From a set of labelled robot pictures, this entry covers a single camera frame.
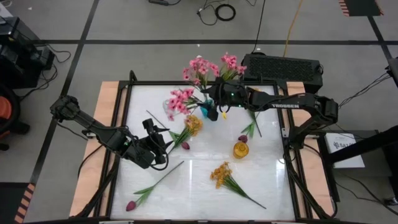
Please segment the white table surface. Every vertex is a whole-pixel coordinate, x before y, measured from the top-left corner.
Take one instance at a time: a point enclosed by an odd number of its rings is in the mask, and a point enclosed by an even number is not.
[[[187,86],[134,86],[129,105],[127,125],[131,132],[147,136],[142,121],[151,118],[149,110],[171,131],[180,133],[184,115],[168,121],[162,103],[171,97],[170,91]],[[272,86],[252,86],[270,95]],[[203,98],[195,91],[195,96]],[[188,140],[190,150],[178,147],[169,155],[166,170],[141,169],[134,163],[121,160],[114,200],[112,219],[134,220],[294,220],[289,181],[283,162],[277,110],[261,112],[257,117],[262,138],[257,129],[249,138],[249,154],[243,159],[233,157],[233,146],[240,132],[251,122],[248,112],[231,108],[227,120],[219,114],[218,121],[203,118],[198,109],[193,113],[203,120],[203,129]],[[165,142],[172,138],[163,133]],[[137,200],[133,193],[150,187],[181,161],[184,163],[166,177],[151,193],[146,203],[127,212],[126,205]],[[254,200],[267,207],[263,209],[252,201],[225,188],[216,189],[210,180],[211,172],[224,161],[230,162],[233,177]]]

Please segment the blue vase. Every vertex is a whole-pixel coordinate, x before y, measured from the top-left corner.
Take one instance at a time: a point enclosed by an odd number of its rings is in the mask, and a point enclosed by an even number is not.
[[[207,104],[207,105],[213,105],[213,100],[206,100],[205,101],[205,104]],[[201,111],[201,113],[203,114],[203,116],[205,117],[205,118],[207,118],[207,109],[206,108],[204,108],[204,107],[202,107],[202,106],[200,106],[200,111]]]

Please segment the red flower bud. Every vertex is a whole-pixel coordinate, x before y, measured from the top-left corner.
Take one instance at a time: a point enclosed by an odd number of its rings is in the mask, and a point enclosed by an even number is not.
[[[238,140],[243,142],[243,143],[246,143],[248,141],[248,136],[243,134],[240,137],[238,137]]]
[[[135,201],[131,201],[127,204],[126,206],[126,211],[130,212],[131,210],[134,210],[136,208],[136,202]]]
[[[188,144],[187,142],[181,143],[181,147],[182,147],[183,149],[189,149],[189,148],[190,148],[190,147],[189,147],[189,144]]]

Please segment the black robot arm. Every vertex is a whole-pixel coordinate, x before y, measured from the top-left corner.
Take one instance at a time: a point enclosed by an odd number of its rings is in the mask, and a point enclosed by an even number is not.
[[[290,128],[289,131],[289,145],[297,149],[303,148],[304,139],[310,132],[337,122],[338,104],[332,99],[311,93],[272,96],[245,87],[238,80],[225,82],[222,78],[217,78],[215,85],[203,92],[208,93],[215,102],[215,107],[208,108],[208,117],[213,121],[218,117],[217,107],[221,111],[222,106],[228,106],[226,112],[231,106],[243,107],[251,111],[265,111],[270,108],[308,111],[311,118],[299,127]]]
[[[148,136],[139,139],[133,136],[125,127],[108,127],[80,110],[77,99],[72,96],[60,96],[60,98],[51,106],[53,118],[59,122],[63,120],[76,121],[88,131],[94,133],[98,142],[104,145],[115,155],[133,161],[143,169],[155,164],[163,164],[166,162],[164,155],[165,150],[172,142],[164,143],[163,136],[159,132],[168,129],[160,129],[154,126],[152,119],[142,122],[144,128],[148,132]]]

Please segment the table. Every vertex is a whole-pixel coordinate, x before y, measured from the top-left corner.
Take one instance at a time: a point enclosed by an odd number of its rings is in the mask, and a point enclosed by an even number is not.
[[[94,118],[99,122],[110,125],[113,117],[113,108],[116,101],[116,94],[118,92],[119,82],[103,82],[98,97],[98,102],[94,114]],[[302,83],[290,82],[288,83],[288,92],[290,95],[304,92]],[[126,92],[122,92],[121,107],[119,108],[117,122],[121,123],[122,111],[124,108],[124,98]],[[293,110],[293,118],[295,125],[299,126],[306,121],[310,115],[306,111]],[[285,124],[287,122],[287,112],[283,110]],[[305,143],[318,149],[318,144],[315,139],[306,139]],[[97,140],[89,140],[86,146],[85,157],[99,146]],[[104,162],[105,149],[100,149],[92,158],[88,159],[83,166],[76,186],[75,196],[73,198],[70,215],[76,215],[90,200],[99,185],[99,179]],[[317,202],[323,209],[331,215],[333,207],[330,200],[330,194],[326,183],[326,177],[321,159],[313,152],[302,149],[300,150],[302,157],[303,170],[308,190],[312,193]],[[106,202],[108,201],[109,188],[104,193],[102,200],[100,215],[105,215]],[[300,217],[306,217],[305,205],[303,197],[299,189],[297,189],[298,207],[300,209]]]

